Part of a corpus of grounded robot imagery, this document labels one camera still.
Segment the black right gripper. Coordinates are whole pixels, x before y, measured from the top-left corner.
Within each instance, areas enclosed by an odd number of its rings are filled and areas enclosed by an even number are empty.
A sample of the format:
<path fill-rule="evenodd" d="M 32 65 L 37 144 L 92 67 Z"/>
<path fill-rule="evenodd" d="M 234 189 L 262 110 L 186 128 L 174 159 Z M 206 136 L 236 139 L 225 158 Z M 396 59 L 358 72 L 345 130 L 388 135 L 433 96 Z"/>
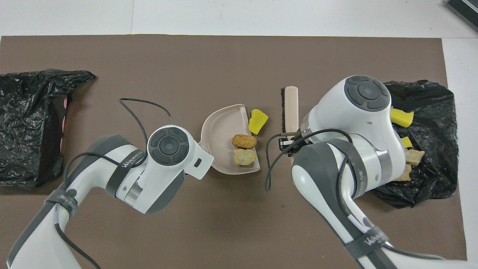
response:
<path fill-rule="evenodd" d="M 302 139 L 302 133 L 297 132 L 293 137 L 290 132 L 282 132 L 278 135 L 280 138 L 285 138 L 286 140 L 279 140 L 279 149 L 280 151 L 285 150 L 290 145 L 291 148 L 291 157 L 294 156 L 304 145 L 304 139 Z"/>

